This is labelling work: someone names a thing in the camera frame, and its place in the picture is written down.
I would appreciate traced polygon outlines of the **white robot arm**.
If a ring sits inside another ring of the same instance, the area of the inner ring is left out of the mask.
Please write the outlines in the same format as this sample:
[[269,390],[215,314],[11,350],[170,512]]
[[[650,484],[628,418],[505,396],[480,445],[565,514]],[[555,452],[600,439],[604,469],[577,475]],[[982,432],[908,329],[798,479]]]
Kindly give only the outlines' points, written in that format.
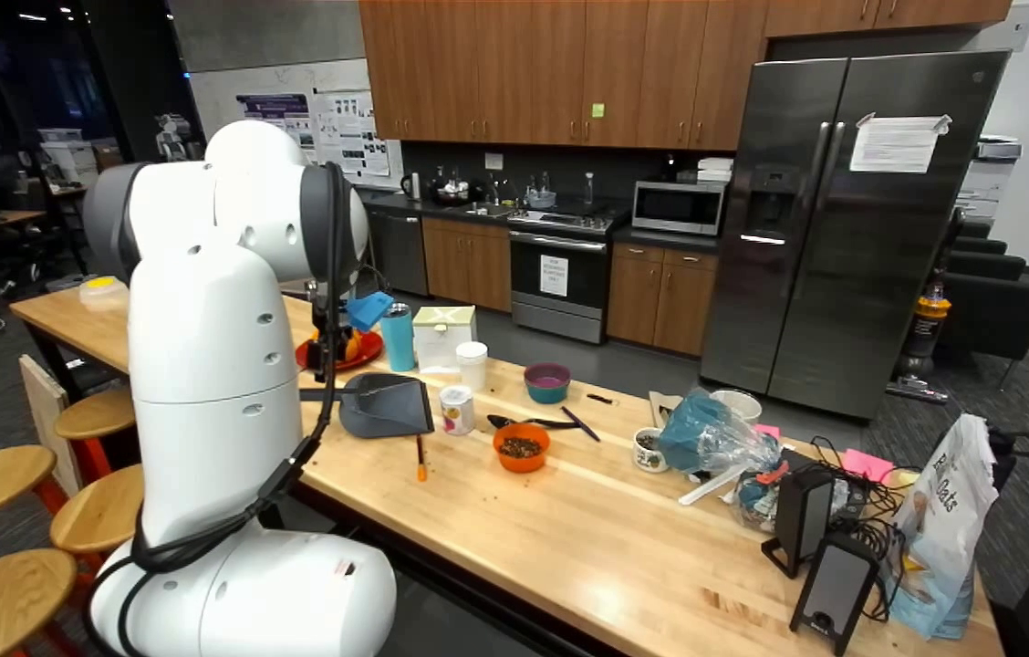
[[93,252],[129,286],[140,427],[134,533],[87,619],[122,657],[376,657],[397,578],[332,533],[279,529],[274,497],[320,445],[280,286],[342,281],[364,248],[348,174],[268,120],[199,159],[117,165],[83,201]]

